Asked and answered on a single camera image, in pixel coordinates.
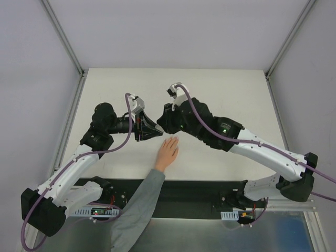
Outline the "grey sleeved forearm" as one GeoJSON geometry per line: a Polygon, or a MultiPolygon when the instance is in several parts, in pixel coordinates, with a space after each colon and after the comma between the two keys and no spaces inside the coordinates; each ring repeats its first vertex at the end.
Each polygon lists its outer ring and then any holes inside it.
{"type": "Polygon", "coordinates": [[[128,201],[119,218],[112,222],[111,251],[129,251],[154,213],[165,175],[152,169],[128,201]]]}

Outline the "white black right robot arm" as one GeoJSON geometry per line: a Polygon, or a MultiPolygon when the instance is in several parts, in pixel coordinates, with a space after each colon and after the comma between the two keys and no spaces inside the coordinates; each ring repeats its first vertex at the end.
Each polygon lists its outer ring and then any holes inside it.
{"type": "Polygon", "coordinates": [[[246,209],[262,198],[279,195],[294,202],[306,202],[312,192],[313,172],[305,166],[317,166],[315,154],[277,152],[275,146],[263,142],[242,124],[212,115],[208,106],[196,98],[180,106],[165,104],[156,122],[168,134],[183,131],[212,149],[242,155],[274,171],[269,177],[244,180],[237,191],[225,195],[231,207],[246,209]]]}

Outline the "mannequin hand with nails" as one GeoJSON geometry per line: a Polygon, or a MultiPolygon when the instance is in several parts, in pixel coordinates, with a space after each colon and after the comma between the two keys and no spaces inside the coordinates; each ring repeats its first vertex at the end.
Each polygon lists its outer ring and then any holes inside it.
{"type": "Polygon", "coordinates": [[[154,169],[159,172],[164,172],[177,158],[179,153],[178,137],[170,137],[163,141],[158,150],[154,169]]]}

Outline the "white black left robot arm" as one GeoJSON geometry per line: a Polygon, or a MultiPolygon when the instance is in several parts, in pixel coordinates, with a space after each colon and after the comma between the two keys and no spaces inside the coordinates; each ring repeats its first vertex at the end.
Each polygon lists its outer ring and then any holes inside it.
{"type": "Polygon", "coordinates": [[[51,237],[61,230],[73,212],[89,203],[106,204],[107,208],[125,207],[127,193],[98,176],[75,191],[71,188],[108,152],[114,142],[113,134],[133,134],[136,141],[163,135],[163,129],[145,114],[140,98],[132,99],[131,104],[130,113],[122,117],[116,115],[109,103],[95,107],[90,128],[67,164],[36,190],[27,188],[22,193],[23,220],[51,237]]]}

